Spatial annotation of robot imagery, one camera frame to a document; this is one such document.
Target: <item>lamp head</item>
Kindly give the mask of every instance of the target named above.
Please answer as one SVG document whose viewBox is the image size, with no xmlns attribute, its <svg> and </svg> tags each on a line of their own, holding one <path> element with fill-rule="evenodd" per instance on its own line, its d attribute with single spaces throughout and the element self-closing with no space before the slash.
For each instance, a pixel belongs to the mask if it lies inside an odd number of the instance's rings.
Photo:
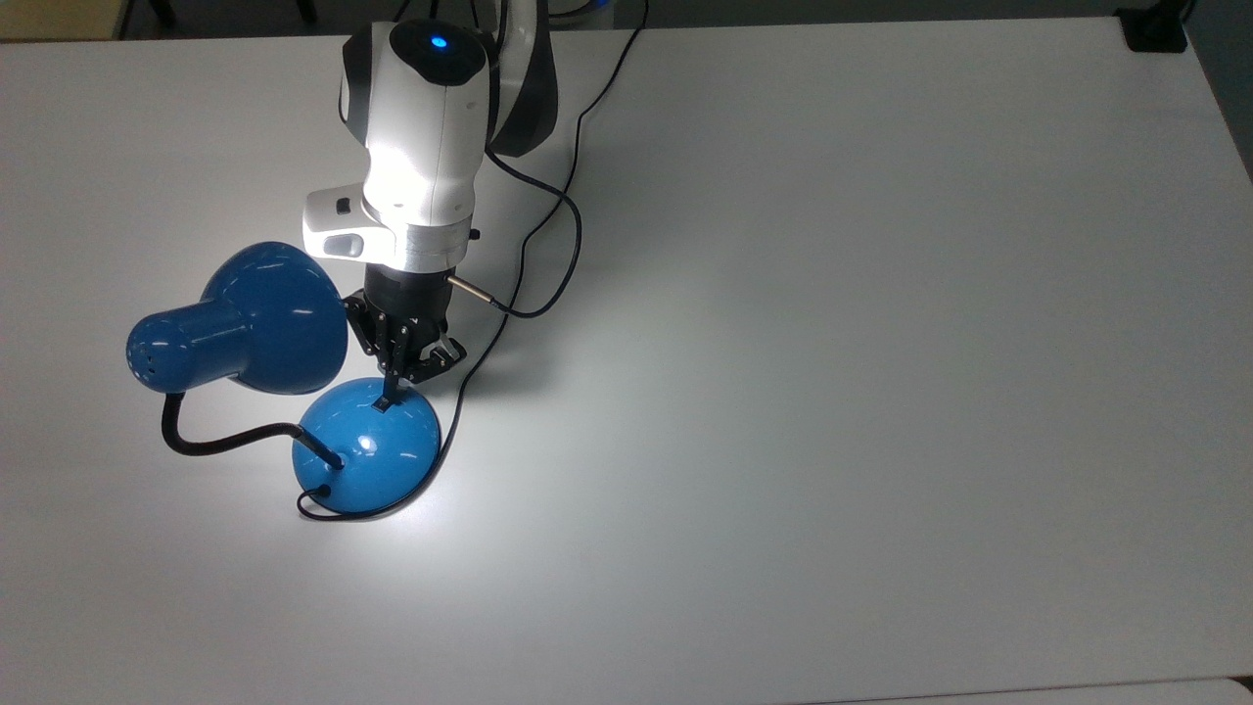
<svg viewBox="0 0 1253 705">
<path fill-rule="evenodd" d="M 164 394 L 224 377 L 271 394 L 306 394 L 335 379 L 347 344 L 331 277 L 296 247 L 261 242 L 227 259 L 198 303 L 135 323 L 127 364 Z"/>
</svg>

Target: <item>white table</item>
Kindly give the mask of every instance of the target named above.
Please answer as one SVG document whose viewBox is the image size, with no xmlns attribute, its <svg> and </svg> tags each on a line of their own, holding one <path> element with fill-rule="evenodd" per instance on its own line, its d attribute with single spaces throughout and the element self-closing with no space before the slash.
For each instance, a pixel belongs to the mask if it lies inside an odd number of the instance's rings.
<svg viewBox="0 0 1253 705">
<path fill-rule="evenodd" d="M 621 33 L 559 35 L 569 119 Z M 1253 188 L 1115 20 L 662 30 L 566 297 L 385 521 L 182 458 L 123 341 L 363 173 L 340 39 L 0 46 L 0 700 L 801 702 L 1253 672 Z M 461 267 L 546 203 L 485 167 Z M 564 265 L 535 250 L 524 303 Z M 361 270 L 328 263 L 341 291 Z M 481 349 L 495 313 L 457 297 Z M 372 373 L 350 354 L 342 379 Z M 456 376 L 427 388 L 445 423 Z M 205 438 L 311 398 L 188 396 Z"/>
<path fill-rule="evenodd" d="M 1253 696 L 1230 680 L 1203 680 L 893 699 L 875 702 L 878 705 L 1249 705 L 1253 702 Z"/>
</svg>

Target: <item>blue lamp base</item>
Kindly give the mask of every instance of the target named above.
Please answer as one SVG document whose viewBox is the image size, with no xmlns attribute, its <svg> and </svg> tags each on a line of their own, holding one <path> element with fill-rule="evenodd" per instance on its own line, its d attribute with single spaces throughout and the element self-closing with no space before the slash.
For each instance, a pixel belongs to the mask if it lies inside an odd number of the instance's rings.
<svg viewBox="0 0 1253 705">
<path fill-rule="evenodd" d="M 346 382 L 315 402 L 301 426 L 343 458 L 336 471 L 299 443 L 292 443 L 296 480 L 306 491 L 322 486 L 330 495 L 311 498 L 340 513 L 391 507 L 421 485 L 440 452 L 440 422 L 431 404 L 408 391 L 386 413 L 373 408 L 382 379 Z"/>
</svg>

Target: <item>black cable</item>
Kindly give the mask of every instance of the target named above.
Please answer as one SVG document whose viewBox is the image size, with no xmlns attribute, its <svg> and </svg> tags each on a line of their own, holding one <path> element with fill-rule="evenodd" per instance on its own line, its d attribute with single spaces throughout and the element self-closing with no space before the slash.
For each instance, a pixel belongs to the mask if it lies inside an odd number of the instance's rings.
<svg viewBox="0 0 1253 705">
<path fill-rule="evenodd" d="M 556 291 L 553 292 L 553 296 L 548 299 L 548 302 L 534 311 L 519 311 L 514 308 L 510 303 L 504 303 L 502 301 L 495 297 L 492 297 L 489 301 L 489 303 L 491 303 L 499 311 L 509 313 L 510 316 L 516 316 L 519 318 L 538 318 L 544 313 L 549 312 L 549 309 L 553 308 L 554 304 L 556 304 L 558 299 L 561 298 L 561 293 L 565 292 L 566 284 L 570 283 L 570 277 L 574 275 L 574 268 L 579 264 L 579 252 L 583 249 L 583 214 L 579 212 L 579 205 L 575 204 L 574 198 L 570 198 L 570 195 L 566 194 L 565 190 L 561 190 L 555 185 L 544 183 L 543 180 L 535 177 L 526 175 L 523 172 L 515 169 L 514 167 L 510 167 L 509 164 L 501 162 L 500 157 L 497 157 L 496 153 L 492 152 L 490 147 L 485 150 L 485 153 L 487 154 L 487 158 L 491 159 L 491 162 L 496 164 L 496 167 L 499 167 L 500 170 L 505 172 L 506 174 L 516 178 L 523 183 L 528 183 L 530 185 L 534 185 L 535 188 L 546 190 L 553 195 L 556 195 L 560 199 L 558 200 L 558 203 L 564 202 L 566 207 L 570 208 L 570 213 L 574 215 L 574 248 L 570 250 L 570 263 L 565 268 L 565 274 L 561 277 L 561 283 L 556 286 Z"/>
<path fill-rule="evenodd" d="M 649 10 L 649 0 L 644 0 L 644 16 L 640 18 L 639 25 L 635 28 L 635 31 L 632 33 L 630 38 L 626 40 L 626 44 L 623 46 L 621 55 L 618 56 L 618 64 L 614 66 L 613 74 L 610 74 L 609 80 L 605 83 L 605 86 L 600 90 L 600 94 L 596 95 L 595 100 L 593 100 L 591 104 L 589 104 L 586 108 L 584 108 L 581 113 L 579 113 L 579 118 L 575 121 L 575 129 L 574 129 L 574 155 L 570 159 L 570 172 L 565 177 L 565 185 L 561 188 L 563 194 L 566 190 L 569 190 L 570 184 L 574 183 L 575 167 L 579 165 L 579 144 L 583 136 L 583 119 L 600 103 L 600 100 L 605 96 L 605 94 L 609 93 L 609 88 L 613 86 L 614 81 L 618 79 L 618 74 L 619 71 L 621 71 L 623 64 L 626 61 L 626 54 L 630 51 L 632 45 L 635 44 L 635 38 L 639 36 L 639 33 L 643 31 L 645 25 L 648 24 L 648 10 Z M 523 289 L 523 275 L 526 272 L 526 245 L 530 244 L 531 238 L 538 232 L 540 232 L 550 219 L 553 219 L 553 215 L 556 214 L 563 202 L 564 199 L 558 198 L 558 202 L 553 204 L 553 208 L 548 212 L 548 214 L 544 215 L 544 218 L 540 219 L 540 222 L 535 227 L 533 227 L 530 232 L 526 233 L 525 237 L 523 237 L 523 243 L 519 249 L 519 257 L 517 257 L 517 277 L 514 279 L 514 289 L 512 292 L 510 292 L 509 296 L 509 306 L 512 306 L 515 302 L 517 302 L 517 294 Z M 415 487 L 412 492 L 410 492 L 406 497 L 403 497 L 398 502 L 395 502 L 388 507 L 372 512 L 343 513 L 343 515 L 315 515 L 304 508 L 303 501 L 307 497 L 315 497 L 315 496 L 326 497 L 330 493 L 331 488 L 327 486 L 321 486 L 315 490 L 309 490 L 301 493 L 301 496 L 296 500 L 296 508 L 299 510 L 301 515 L 309 520 L 320 522 L 365 520 L 398 508 L 410 500 L 412 500 L 413 497 L 421 496 L 422 492 L 425 492 L 426 488 L 435 480 L 435 476 L 440 472 L 440 468 L 444 467 L 444 461 L 447 460 L 449 453 L 452 451 L 452 442 L 456 440 L 457 427 L 461 425 L 461 412 L 465 408 L 466 389 L 469 389 L 470 387 L 470 381 L 474 379 L 475 373 L 477 373 L 479 369 L 482 368 L 484 363 L 487 362 L 489 356 L 491 356 L 491 351 L 495 349 L 496 343 L 500 342 L 500 337 L 505 333 L 505 326 L 507 323 L 509 323 L 509 316 L 507 314 L 501 316 L 500 324 L 496 326 L 496 332 L 492 333 L 491 339 L 487 341 L 487 346 L 484 347 L 482 354 L 479 356 L 479 361 L 476 361 L 474 367 L 470 368 L 470 372 L 466 373 L 466 377 L 461 378 L 461 384 L 457 387 L 457 398 L 452 407 L 452 421 L 449 423 L 449 433 L 444 438 L 444 443 L 440 446 L 439 455 L 436 455 L 435 461 L 431 463 L 431 471 L 426 473 L 426 477 L 422 478 L 422 482 L 417 487 Z"/>
<path fill-rule="evenodd" d="M 500 55 L 500 50 L 505 48 L 505 26 L 509 21 L 509 3 L 500 4 L 500 16 L 496 18 L 497 33 L 496 33 L 496 55 Z"/>
<path fill-rule="evenodd" d="M 560 298 L 561 292 L 565 291 L 566 283 L 570 280 L 570 277 L 574 274 L 574 265 L 575 265 L 575 263 L 578 263 L 579 250 L 580 250 L 581 244 L 583 244 L 583 218 L 581 218 L 581 215 L 580 215 L 580 213 L 578 210 L 578 207 L 574 204 L 574 200 L 571 200 L 569 198 L 569 195 L 566 195 L 566 193 L 570 190 L 570 185 L 574 183 L 574 173 L 575 173 L 575 169 L 579 167 L 579 145 L 581 144 L 581 140 L 583 140 L 583 120 L 584 120 L 584 118 L 588 116 L 589 113 L 591 113 L 591 110 L 594 110 L 596 108 L 596 105 L 600 104 L 600 100 L 605 96 L 605 94 L 609 93 L 609 89 L 613 88 L 614 81 L 618 80 L 618 74 L 621 73 L 623 64 L 626 63 L 626 55 L 630 53 L 630 48 L 635 44 L 635 39 L 639 38 L 639 33 L 643 31 L 644 26 L 648 24 L 648 13 L 649 13 L 649 9 L 650 9 L 649 8 L 649 0 L 644 0 L 644 15 L 640 18 L 639 25 L 635 26 L 635 30 L 632 31 L 630 36 L 626 39 L 626 44 L 623 45 L 621 54 L 618 55 L 618 63 L 614 64 L 614 70 L 613 70 L 611 74 L 609 74 L 609 80 L 605 81 L 605 86 L 601 88 L 600 93 L 596 94 L 596 98 L 590 104 L 588 104 L 588 106 L 584 108 L 581 113 L 579 113 L 579 118 L 575 120 L 575 124 L 574 124 L 574 155 L 570 159 L 570 172 L 566 174 L 565 185 L 561 187 L 560 192 L 558 192 L 551 185 L 549 185 L 549 184 L 546 184 L 546 183 L 544 183 L 544 182 L 541 182 L 539 179 L 534 179 L 534 178 L 531 178 L 531 177 L 529 177 L 526 174 L 523 174 L 523 173 L 517 172 L 516 169 L 514 169 L 514 168 L 509 167 L 507 164 L 502 163 L 500 160 L 500 158 L 495 153 L 492 153 L 490 149 L 487 150 L 487 158 L 491 159 L 492 163 L 495 163 L 502 170 L 505 170 L 505 173 L 507 173 L 509 175 L 511 175 L 514 178 L 517 178 L 519 180 L 523 180 L 523 182 L 529 183 L 531 185 L 535 185 L 538 188 L 543 188 L 544 190 L 548 190 L 549 193 L 556 193 L 556 195 L 559 197 L 558 200 L 556 200 L 556 203 L 553 204 L 553 208 L 549 209 L 548 214 L 545 214 L 544 218 L 540 219 L 539 224 L 536 224 L 534 228 L 531 228 L 531 230 L 526 233 L 526 237 L 523 238 L 521 260 L 517 264 L 517 283 L 514 287 L 514 292 L 512 292 L 512 294 L 509 298 L 509 303 L 501 303 L 495 297 L 492 297 L 492 299 L 490 301 L 490 303 L 494 307 L 496 307 L 497 309 L 500 309 L 500 311 L 502 311 L 502 312 L 505 312 L 505 313 L 507 313 L 510 316 L 516 316 L 519 318 L 534 318 L 534 317 L 538 317 L 538 316 L 543 314 L 549 308 L 551 308 L 554 303 L 556 303 L 556 299 Z M 574 245 L 574 253 L 570 257 L 570 265 L 566 268 L 566 273 L 565 273 L 565 277 L 561 279 L 561 284 L 558 287 L 556 292 L 553 294 L 553 298 L 550 298 L 548 303 L 545 303 L 543 307 L 540 307 L 536 311 L 530 311 L 530 312 L 515 311 L 512 306 L 517 301 L 517 292 L 520 291 L 520 287 L 521 287 L 523 270 L 526 267 L 526 244 L 531 240 L 531 237 L 536 232 L 540 230 L 540 228 L 543 228 L 545 224 L 548 224 L 548 222 L 550 219 L 553 219 L 553 215 L 556 214 L 556 212 L 561 207 L 563 202 L 566 203 L 568 205 L 570 205 L 570 209 L 571 209 L 571 212 L 574 213 L 574 217 L 575 217 L 575 234 L 574 234 L 575 235 L 575 240 L 574 240 L 575 245 Z"/>
<path fill-rule="evenodd" d="M 396 16 L 392 18 L 393 23 L 398 23 L 401 18 L 405 16 L 405 10 L 408 9 L 408 0 L 400 4 L 400 10 L 396 10 Z"/>
<path fill-rule="evenodd" d="M 127 9 L 122 13 L 122 23 L 118 24 L 118 40 L 127 38 L 127 30 L 130 29 L 130 11 L 135 9 L 135 0 L 127 0 Z"/>
</svg>

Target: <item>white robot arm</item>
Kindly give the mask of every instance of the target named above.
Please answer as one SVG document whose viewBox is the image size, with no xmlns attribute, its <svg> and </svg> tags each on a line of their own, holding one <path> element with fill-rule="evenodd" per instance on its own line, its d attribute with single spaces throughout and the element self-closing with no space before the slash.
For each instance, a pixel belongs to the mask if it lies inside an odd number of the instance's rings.
<svg viewBox="0 0 1253 705">
<path fill-rule="evenodd" d="M 474 179 L 485 149 L 521 155 L 556 123 L 546 0 L 497 0 L 497 36 L 439 20 L 375 23 L 343 45 L 340 116 L 366 147 L 365 180 L 311 193 L 304 248 L 366 263 L 345 299 L 388 386 L 447 371 L 447 277 L 477 232 Z"/>
</svg>

